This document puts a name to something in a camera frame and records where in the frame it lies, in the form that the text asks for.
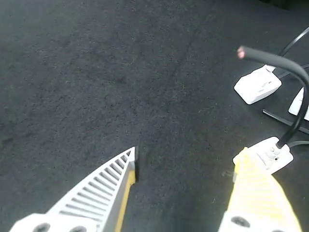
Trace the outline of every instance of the screw hole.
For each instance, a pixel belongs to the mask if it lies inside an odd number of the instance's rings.
[[[33,232],[47,232],[50,228],[50,224],[43,223],[34,228]]]
[[[242,217],[233,217],[231,221],[239,226],[250,228],[250,223]]]
[[[87,229],[84,226],[77,226],[74,227],[70,232],[86,232]]]

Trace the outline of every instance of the white electrical plug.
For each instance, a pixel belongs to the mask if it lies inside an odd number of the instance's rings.
[[[288,145],[284,145],[281,149],[276,147],[278,141],[277,137],[271,137],[248,148],[248,153],[270,174],[285,167],[294,159]],[[237,158],[238,155],[233,158],[234,164]]]
[[[272,66],[264,65],[254,70],[241,77],[234,90],[249,105],[269,96],[281,86],[281,80],[273,73],[274,69]]]
[[[300,109],[301,103],[303,102],[303,97],[304,97],[304,88],[301,88],[301,90],[296,95],[296,97],[294,98],[294,100],[293,100],[293,102],[292,102],[292,104],[291,104],[291,106],[289,108],[289,112],[292,115],[297,115],[298,114],[298,111]],[[307,110],[304,119],[309,121],[309,110]]]

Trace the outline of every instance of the cable end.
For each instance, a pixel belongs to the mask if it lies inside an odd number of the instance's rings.
[[[243,46],[240,46],[239,49],[237,49],[237,56],[239,59],[245,58],[245,50]]]

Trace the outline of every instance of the black carpet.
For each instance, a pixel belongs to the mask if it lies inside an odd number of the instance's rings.
[[[287,109],[300,89],[286,77],[246,105],[233,86],[261,64],[239,61],[236,50],[279,52],[309,26],[308,11],[257,0],[1,1],[1,231],[46,212],[134,145],[140,181],[123,231],[217,231],[232,158],[285,132],[261,109],[293,118]],[[287,57],[309,63],[308,41]],[[292,152],[275,177],[309,231],[308,147]]]

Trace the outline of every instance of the black cable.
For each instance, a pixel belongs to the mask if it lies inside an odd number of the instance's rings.
[[[306,28],[302,33],[300,33],[295,39],[293,39],[289,44],[287,44],[281,52],[278,54],[278,56],[285,56],[285,54],[290,50],[290,48],[297,43],[301,38],[303,38],[307,33],[309,32],[309,27]]]
[[[279,122],[282,122],[285,125],[291,126],[293,124],[293,122],[286,120],[286,119],[284,119],[284,118],[282,118],[282,117],[280,117],[280,116],[278,116],[278,115],[276,115],[272,112],[269,112],[268,110],[262,110],[262,112],[263,112],[263,114],[266,114],[267,116],[269,116],[269,117],[271,117],[271,118],[273,118],[273,119],[275,119]],[[299,127],[298,130],[309,135],[309,130],[304,128],[304,127]]]
[[[303,70],[298,64],[295,62],[286,59],[284,57],[279,57],[271,53],[262,52],[256,49],[248,48],[241,46],[238,49],[238,57],[240,59],[251,59],[260,63],[264,63],[267,65],[271,65],[273,67],[278,67],[285,69],[293,73],[303,84],[304,86],[304,97],[302,104],[300,106],[299,112],[295,118],[294,123],[291,125],[289,130],[279,139],[276,143],[276,146],[281,149],[288,141],[292,138],[292,136],[298,131],[302,120],[304,119],[308,105],[309,105],[309,76],[305,70]]]
[[[307,69],[309,68],[309,64],[304,64],[301,66],[303,69]],[[281,73],[278,78],[281,79],[281,78],[284,78],[286,77],[287,75],[291,74],[290,72],[284,72],[284,73]]]
[[[293,146],[299,146],[299,145],[309,145],[309,141],[297,140],[297,141],[293,141],[293,142],[288,143],[289,148],[291,148]]]

